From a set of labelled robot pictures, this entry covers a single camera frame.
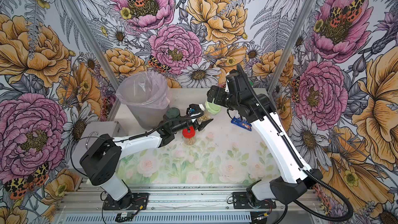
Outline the green lid peanut jar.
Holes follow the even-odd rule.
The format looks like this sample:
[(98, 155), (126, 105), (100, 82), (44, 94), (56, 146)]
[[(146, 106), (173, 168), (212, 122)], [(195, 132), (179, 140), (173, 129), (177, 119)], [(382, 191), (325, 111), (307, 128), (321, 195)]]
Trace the green lid peanut jar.
[(213, 117), (218, 113), (220, 113), (221, 111), (221, 106), (216, 105), (215, 103), (210, 103), (206, 101), (204, 106), (205, 106), (204, 115), (198, 118), (199, 122), (204, 122), (213, 119)]

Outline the mesh bin with pink bag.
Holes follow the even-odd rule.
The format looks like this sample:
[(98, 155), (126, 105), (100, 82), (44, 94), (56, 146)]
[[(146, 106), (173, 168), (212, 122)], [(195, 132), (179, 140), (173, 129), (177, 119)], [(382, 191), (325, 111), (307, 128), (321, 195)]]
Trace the mesh bin with pink bag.
[(166, 77), (152, 71), (140, 72), (126, 78), (118, 87), (116, 96), (146, 130), (158, 126), (171, 101)]

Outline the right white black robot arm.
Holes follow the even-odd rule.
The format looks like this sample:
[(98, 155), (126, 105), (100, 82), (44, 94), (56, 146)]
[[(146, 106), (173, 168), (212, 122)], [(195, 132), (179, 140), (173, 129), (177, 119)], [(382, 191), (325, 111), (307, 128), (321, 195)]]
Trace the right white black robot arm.
[(212, 86), (207, 92), (210, 103), (237, 111), (241, 120), (251, 124), (271, 152), (278, 166), (280, 177), (260, 180), (247, 188), (247, 198), (252, 206), (274, 199), (288, 205), (311, 189), (321, 172), (302, 158), (283, 129), (276, 108), (268, 96), (256, 94), (247, 74), (238, 65), (226, 76), (226, 88)]

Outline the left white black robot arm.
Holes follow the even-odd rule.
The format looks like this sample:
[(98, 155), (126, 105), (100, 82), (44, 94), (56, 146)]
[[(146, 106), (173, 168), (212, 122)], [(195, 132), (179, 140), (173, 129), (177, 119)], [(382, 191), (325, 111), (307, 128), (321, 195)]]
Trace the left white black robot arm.
[(126, 183), (116, 173), (121, 159), (147, 149), (155, 149), (168, 145), (179, 131), (186, 130), (188, 134), (202, 131), (212, 119), (200, 121), (205, 115), (203, 105), (191, 104), (187, 113), (181, 116), (180, 110), (172, 107), (166, 111), (158, 126), (150, 131), (134, 136), (112, 138), (108, 134), (98, 137), (89, 149), (82, 155), (79, 163), (94, 186), (101, 187), (106, 193), (104, 210), (131, 210), (135, 202), (142, 197), (136, 197)]

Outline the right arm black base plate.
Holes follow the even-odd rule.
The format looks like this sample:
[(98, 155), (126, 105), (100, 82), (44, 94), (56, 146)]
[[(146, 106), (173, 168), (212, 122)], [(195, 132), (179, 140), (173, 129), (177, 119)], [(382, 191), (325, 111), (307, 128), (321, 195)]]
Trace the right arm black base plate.
[(232, 204), (234, 209), (275, 209), (276, 202), (273, 199), (257, 200), (248, 192), (233, 192)]

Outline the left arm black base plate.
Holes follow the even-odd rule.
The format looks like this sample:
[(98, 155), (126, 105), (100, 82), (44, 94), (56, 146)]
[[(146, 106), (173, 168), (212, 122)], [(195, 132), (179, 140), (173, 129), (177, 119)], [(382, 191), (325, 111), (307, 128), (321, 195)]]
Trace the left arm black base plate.
[(126, 196), (116, 201), (107, 196), (104, 202), (105, 211), (137, 211), (145, 210), (148, 204), (148, 193), (127, 193)]

